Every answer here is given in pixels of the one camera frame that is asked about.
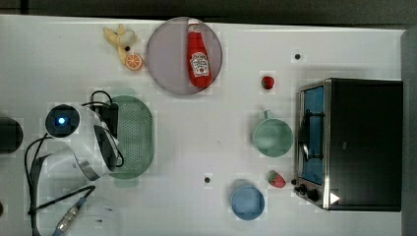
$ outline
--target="green mug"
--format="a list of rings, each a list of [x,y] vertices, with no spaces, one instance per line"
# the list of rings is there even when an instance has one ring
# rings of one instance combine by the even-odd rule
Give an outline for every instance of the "green mug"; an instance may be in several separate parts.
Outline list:
[[[270,111],[264,112],[265,119],[252,135],[254,146],[264,155],[279,157],[286,154],[292,146],[291,128],[278,119],[270,118]]]

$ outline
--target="strawberry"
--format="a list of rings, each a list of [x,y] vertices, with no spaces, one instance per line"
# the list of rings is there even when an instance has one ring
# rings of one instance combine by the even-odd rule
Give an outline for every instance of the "strawberry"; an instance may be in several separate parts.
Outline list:
[[[282,189],[285,186],[284,178],[276,172],[269,176],[268,181],[275,188]]]
[[[262,78],[262,86],[264,89],[272,89],[273,85],[275,84],[275,79],[269,76],[265,76]]]

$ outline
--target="mug handle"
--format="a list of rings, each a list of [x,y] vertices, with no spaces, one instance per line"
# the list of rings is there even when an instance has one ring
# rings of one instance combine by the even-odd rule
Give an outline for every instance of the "mug handle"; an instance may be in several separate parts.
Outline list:
[[[265,119],[270,119],[270,110],[264,111]]]

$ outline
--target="oven window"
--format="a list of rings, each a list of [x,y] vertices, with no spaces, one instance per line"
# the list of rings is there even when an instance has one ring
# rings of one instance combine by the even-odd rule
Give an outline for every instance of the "oven window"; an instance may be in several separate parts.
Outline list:
[[[325,90],[308,89],[304,93],[304,119],[309,119],[307,155],[303,157],[302,178],[318,185],[323,184],[323,114]]]

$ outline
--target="blue bowl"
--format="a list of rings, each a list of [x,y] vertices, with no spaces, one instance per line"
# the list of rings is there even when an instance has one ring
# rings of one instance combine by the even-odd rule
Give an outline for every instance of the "blue bowl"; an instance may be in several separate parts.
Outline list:
[[[235,190],[231,203],[233,212],[244,220],[258,218],[265,208],[264,196],[253,186],[242,186]]]

